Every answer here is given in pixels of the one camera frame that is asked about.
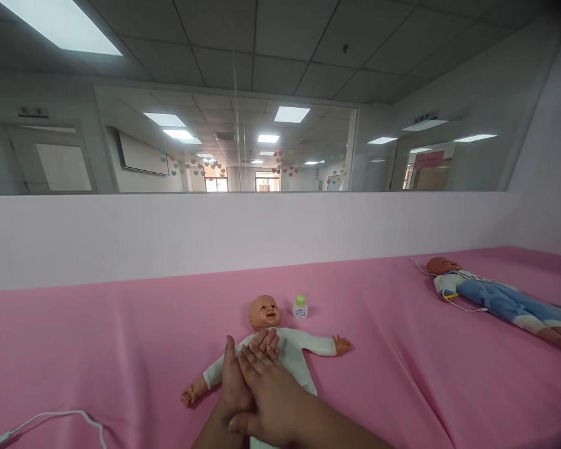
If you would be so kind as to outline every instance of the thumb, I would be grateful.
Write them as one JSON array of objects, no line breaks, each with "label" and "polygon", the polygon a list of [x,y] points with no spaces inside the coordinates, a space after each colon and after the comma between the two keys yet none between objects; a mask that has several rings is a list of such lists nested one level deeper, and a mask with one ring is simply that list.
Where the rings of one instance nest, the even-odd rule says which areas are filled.
[{"label": "thumb", "polygon": [[229,422],[229,430],[242,435],[257,436],[260,430],[259,417],[253,413],[238,413]]}]

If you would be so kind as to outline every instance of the baby doll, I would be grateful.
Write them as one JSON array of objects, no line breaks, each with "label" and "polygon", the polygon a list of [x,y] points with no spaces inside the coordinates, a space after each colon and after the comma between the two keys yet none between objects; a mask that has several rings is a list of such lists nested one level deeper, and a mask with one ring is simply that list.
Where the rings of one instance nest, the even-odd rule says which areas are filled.
[{"label": "baby doll", "polygon": [[561,348],[561,314],[519,290],[463,271],[457,262],[442,257],[426,264],[436,275],[434,286],[445,299],[462,295],[488,311]]},{"label": "baby doll", "polygon": [[[255,298],[249,306],[249,325],[257,332],[258,329],[277,327],[281,324],[281,310],[276,305],[272,296],[262,295]],[[314,337],[297,329],[280,327],[277,329],[280,347],[279,360],[285,368],[297,379],[299,384],[308,392],[318,396],[314,387],[314,381],[305,363],[303,349],[307,349],[317,355],[333,357],[343,355],[350,351],[353,346],[349,340],[337,336],[336,339]],[[247,336],[235,347],[235,355],[239,354],[241,347],[247,345],[254,334]],[[200,397],[212,389],[222,379],[224,355],[215,361],[203,375],[193,382],[185,390],[181,399],[185,407],[194,405]],[[255,438],[250,440],[251,448],[269,447]]]}]

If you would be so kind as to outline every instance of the window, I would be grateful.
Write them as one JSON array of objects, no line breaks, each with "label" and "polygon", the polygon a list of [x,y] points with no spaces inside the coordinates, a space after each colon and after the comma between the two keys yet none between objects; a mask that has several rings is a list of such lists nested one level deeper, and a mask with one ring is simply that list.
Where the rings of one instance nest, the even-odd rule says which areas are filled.
[{"label": "window", "polygon": [[275,171],[256,172],[256,191],[281,191],[281,176]]},{"label": "window", "polygon": [[205,178],[207,192],[229,191],[228,178]]}]

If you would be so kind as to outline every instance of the small bottle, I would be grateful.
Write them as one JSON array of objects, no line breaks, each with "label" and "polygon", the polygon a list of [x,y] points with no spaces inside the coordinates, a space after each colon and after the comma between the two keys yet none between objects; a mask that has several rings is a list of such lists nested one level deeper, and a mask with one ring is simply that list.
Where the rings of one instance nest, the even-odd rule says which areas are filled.
[{"label": "small bottle", "polygon": [[297,295],[295,297],[295,304],[293,304],[293,316],[298,319],[305,319],[307,317],[305,295]]}]

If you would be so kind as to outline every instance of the ceiling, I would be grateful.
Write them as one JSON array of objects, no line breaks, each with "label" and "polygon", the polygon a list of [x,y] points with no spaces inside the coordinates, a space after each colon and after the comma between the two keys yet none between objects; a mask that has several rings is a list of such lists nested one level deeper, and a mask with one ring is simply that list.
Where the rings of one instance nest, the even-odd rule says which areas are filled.
[{"label": "ceiling", "polygon": [[[187,94],[165,90],[126,87],[96,88],[98,106],[106,126],[144,141],[176,157],[180,152],[207,153],[230,167],[240,161],[260,159],[263,164],[250,167],[276,168],[303,166],[307,161],[339,161],[345,154],[352,109],[314,106],[259,99],[234,99],[215,95]],[[308,107],[310,112],[301,123],[275,122],[279,106]],[[235,133],[238,112],[239,150],[236,140],[218,140],[214,133]],[[144,112],[173,113],[186,125],[202,145],[183,145],[167,136]],[[280,136],[277,143],[258,143],[260,134]],[[282,155],[260,156],[261,151],[283,152]]]},{"label": "ceiling", "polygon": [[0,4],[0,69],[394,103],[548,0],[75,0],[123,57],[62,51]]}]

